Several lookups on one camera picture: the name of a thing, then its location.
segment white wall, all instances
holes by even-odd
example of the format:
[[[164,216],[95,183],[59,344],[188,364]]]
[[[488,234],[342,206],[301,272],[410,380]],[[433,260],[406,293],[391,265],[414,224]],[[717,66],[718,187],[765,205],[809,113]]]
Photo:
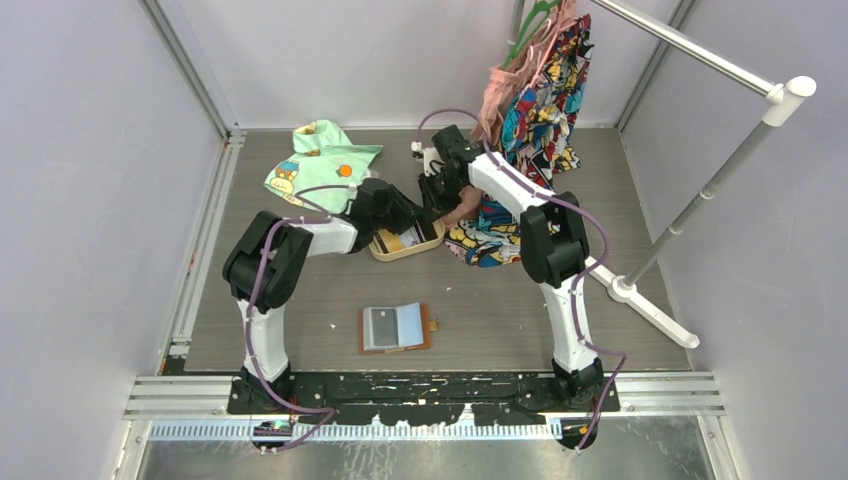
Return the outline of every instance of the white wall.
[[[631,0],[666,20],[677,0]],[[529,10],[533,2],[527,2]],[[507,51],[512,0],[167,0],[213,94],[244,128],[412,126],[444,107],[478,111]],[[618,120],[655,42],[582,0],[597,48],[579,124]],[[435,120],[468,123],[463,117]]]
[[[845,478],[848,93],[844,2],[702,2],[686,33],[772,81],[818,93],[697,216],[663,266],[701,336],[754,479]],[[756,124],[765,103],[673,54],[625,135],[659,233]]]
[[[0,478],[107,478],[221,143],[138,2],[0,18]]]

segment pink cloth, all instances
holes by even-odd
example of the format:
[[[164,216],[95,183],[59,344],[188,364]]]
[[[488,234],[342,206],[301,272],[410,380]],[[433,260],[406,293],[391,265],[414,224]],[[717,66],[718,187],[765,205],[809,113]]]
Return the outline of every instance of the pink cloth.
[[[494,66],[489,69],[489,85],[483,92],[483,105],[477,118],[479,123],[471,131],[470,139],[479,141],[485,133],[489,142],[496,146],[503,126],[503,113],[509,102],[532,79],[550,54],[550,46],[556,37],[574,23],[577,0],[563,0],[548,17],[550,27],[543,25],[505,69]]]

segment green cloth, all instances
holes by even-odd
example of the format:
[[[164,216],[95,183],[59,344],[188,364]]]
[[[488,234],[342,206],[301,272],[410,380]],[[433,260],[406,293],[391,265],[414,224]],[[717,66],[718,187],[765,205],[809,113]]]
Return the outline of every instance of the green cloth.
[[[295,205],[312,208],[294,197],[320,185],[359,185],[368,165],[382,145],[354,145],[338,125],[318,120],[294,131],[294,155],[280,162],[265,179],[265,188]],[[355,195],[348,189],[332,188],[304,195],[332,213],[342,213]]]

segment green hanger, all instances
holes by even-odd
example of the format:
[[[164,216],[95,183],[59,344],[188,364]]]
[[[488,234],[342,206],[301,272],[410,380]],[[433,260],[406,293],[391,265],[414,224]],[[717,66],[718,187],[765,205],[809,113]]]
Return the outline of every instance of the green hanger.
[[[524,19],[524,23],[521,25],[521,30],[518,31],[518,37],[515,39],[515,45],[509,50],[509,53],[506,56],[506,60],[504,60],[504,64],[501,68],[506,68],[507,64],[516,56],[521,50],[527,45],[527,42],[533,38],[533,35],[539,31],[539,28],[542,27],[542,24],[545,23],[548,16],[550,15],[551,10],[556,7],[561,0],[551,0],[550,2],[545,2],[542,0],[541,2],[536,2],[533,5],[533,9],[530,10],[530,13],[527,14],[527,18]],[[527,33],[528,27],[530,27],[530,23],[532,23],[533,19],[536,18],[540,13],[544,13],[545,16],[542,18],[542,21],[539,22],[538,25],[533,27],[533,31],[530,32],[526,37],[524,36]]]

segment wooden floor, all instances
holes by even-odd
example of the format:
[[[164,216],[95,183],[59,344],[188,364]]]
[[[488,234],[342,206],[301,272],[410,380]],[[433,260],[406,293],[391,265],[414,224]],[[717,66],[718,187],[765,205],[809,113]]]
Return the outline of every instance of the wooden floor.
[[[409,130],[349,131],[354,144],[384,145],[372,168],[420,202],[421,164],[410,158]],[[423,138],[429,139],[432,133]],[[573,144],[583,166],[556,176],[558,192],[570,190],[608,229],[612,253],[606,265],[625,273],[650,245],[645,220],[617,131],[578,129]],[[262,185],[292,153],[290,132],[249,133],[238,159],[221,230],[192,333],[186,369],[235,370],[244,358],[241,317],[221,277],[223,262],[260,210],[311,215]],[[593,255],[599,235],[587,224]],[[639,291],[670,312],[656,267]],[[628,352],[625,370],[688,369],[682,348],[627,306],[611,301],[596,281],[586,281],[589,327],[595,343]],[[423,302],[441,330],[429,350],[361,355],[357,315],[368,306]],[[551,327],[538,286],[520,264],[478,269],[445,246],[395,262],[370,252],[310,259],[286,304],[286,348],[294,370],[549,370]],[[604,358],[611,370],[617,359]]]

